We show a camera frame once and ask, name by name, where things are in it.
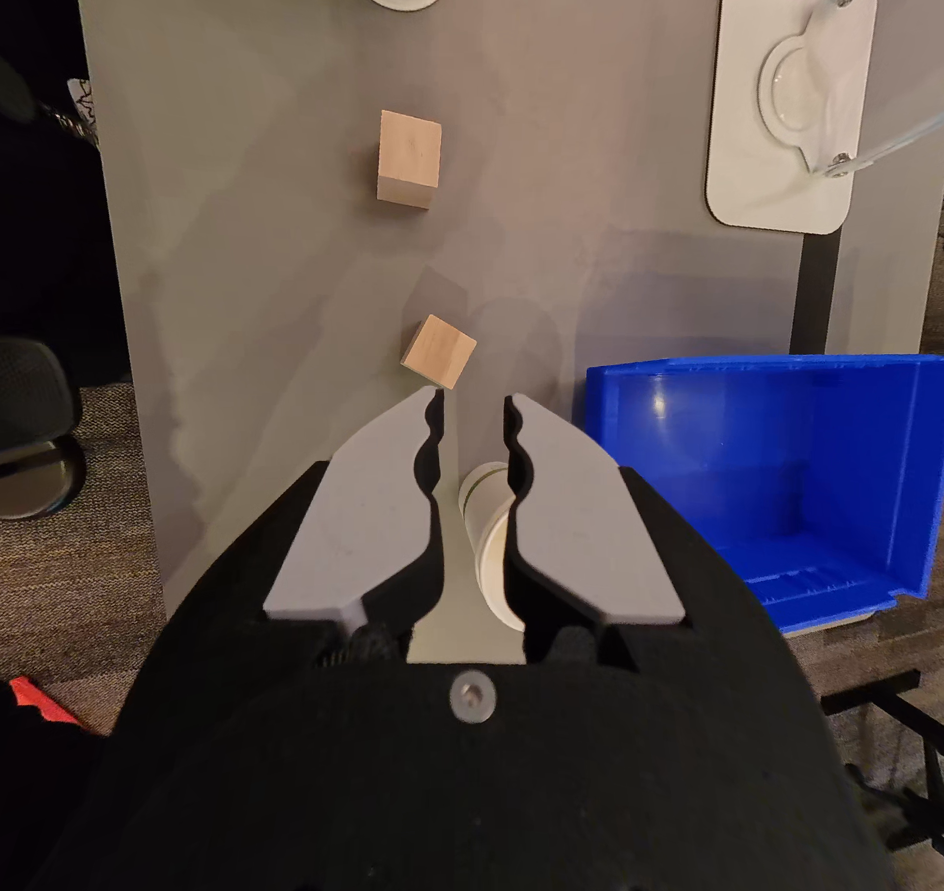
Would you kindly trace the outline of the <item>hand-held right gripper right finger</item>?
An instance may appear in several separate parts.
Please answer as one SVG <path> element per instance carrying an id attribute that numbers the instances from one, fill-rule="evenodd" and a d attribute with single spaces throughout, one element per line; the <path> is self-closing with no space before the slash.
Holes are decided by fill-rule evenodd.
<path id="1" fill-rule="evenodd" d="M 505 398 L 503 436 L 513 492 L 503 584 L 526 661 L 545 661 L 563 630 L 587 633 L 597 656 L 617 628 L 682 625 L 685 608 L 618 463 L 522 393 Z"/>

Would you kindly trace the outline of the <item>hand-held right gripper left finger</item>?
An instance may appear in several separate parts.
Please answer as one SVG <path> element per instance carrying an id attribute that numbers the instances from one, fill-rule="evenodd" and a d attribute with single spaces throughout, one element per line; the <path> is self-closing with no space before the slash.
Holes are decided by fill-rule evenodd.
<path id="1" fill-rule="evenodd" d="M 444 587 L 443 389 L 423 386 L 328 461 L 264 603 L 277 622 L 324 622 L 405 660 Z"/>

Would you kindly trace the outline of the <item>wide blue plastic bin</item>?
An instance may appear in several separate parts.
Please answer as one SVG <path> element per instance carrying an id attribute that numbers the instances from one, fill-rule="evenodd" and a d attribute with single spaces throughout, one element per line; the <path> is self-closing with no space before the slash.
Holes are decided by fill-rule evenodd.
<path id="1" fill-rule="evenodd" d="M 942 515 L 941 356 L 591 367 L 584 430 L 702 535 L 784 633 L 929 594 Z"/>

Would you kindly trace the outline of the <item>wooden cube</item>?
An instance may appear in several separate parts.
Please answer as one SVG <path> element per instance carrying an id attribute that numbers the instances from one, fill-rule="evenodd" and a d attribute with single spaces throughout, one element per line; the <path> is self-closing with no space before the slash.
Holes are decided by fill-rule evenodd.
<path id="1" fill-rule="evenodd" d="M 429 210 L 439 187 L 441 148 L 439 123 L 382 110 L 377 199 Z"/>
<path id="2" fill-rule="evenodd" d="M 443 389 L 453 390 L 477 341 L 436 315 L 426 316 L 407 344 L 400 365 Z"/>

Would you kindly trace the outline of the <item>grey desk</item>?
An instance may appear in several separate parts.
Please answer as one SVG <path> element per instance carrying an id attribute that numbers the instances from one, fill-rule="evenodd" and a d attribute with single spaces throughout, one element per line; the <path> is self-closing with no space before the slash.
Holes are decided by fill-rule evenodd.
<path id="1" fill-rule="evenodd" d="M 705 200 L 719 0 L 80 0 L 171 613 L 310 464 L 477 341 L 445 395 L 445 591 L 419 661 L 521 661 L 461 479 L 504 397 L 590 366 L 785 353 L 800 237 Z M 381 111 L 442 126 L 429 210 L 376 196 Z"/>

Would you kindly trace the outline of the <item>black chair caster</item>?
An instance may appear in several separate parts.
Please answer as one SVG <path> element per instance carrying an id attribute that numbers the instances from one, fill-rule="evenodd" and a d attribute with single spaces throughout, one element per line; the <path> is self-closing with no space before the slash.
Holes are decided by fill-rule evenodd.
<path id="1" fill-rule="evenodd" d="M 46 344 L 1 339 L 1 519 L 48 517 L 79 494 L 87 464 L 74 432 L 76 385 Z"/>

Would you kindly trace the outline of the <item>black table leg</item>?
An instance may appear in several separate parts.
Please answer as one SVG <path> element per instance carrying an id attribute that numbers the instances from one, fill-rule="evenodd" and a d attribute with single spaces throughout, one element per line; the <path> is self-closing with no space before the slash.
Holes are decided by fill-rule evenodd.
<path id="1" fill-rule="evenodd" d="M 903 694 L 916 690 L 921 673 L 912 669 L 866 685 L 820 698 L 820 709 L 826 717 L 836 716 L 862 706 L 873 706 L 921 738 L 926 795 L 909 787 L 895 793 L 870 785 L 863 772 L 853 764 L 845 768 L 863 795 L 897 809 L 904 826 L 884 838 L 890 852 L 906 850 L 928 842 L 938 855 L 943 854 L 943 778 L 940 761 L 943 748 L 943 725 L 923 710 L 914 707 Z"/>

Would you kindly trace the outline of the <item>white wooden document stand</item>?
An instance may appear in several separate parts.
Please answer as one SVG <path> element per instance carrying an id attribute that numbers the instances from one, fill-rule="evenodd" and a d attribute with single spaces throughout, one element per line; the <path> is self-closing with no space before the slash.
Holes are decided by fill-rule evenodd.
<path id="1" fill-rule="evenodd" d="M 878 0 L 721 0 L 705 196 L 727 226 L 830 234 L 854 175 L 942 128 L 860 147 Z"/>

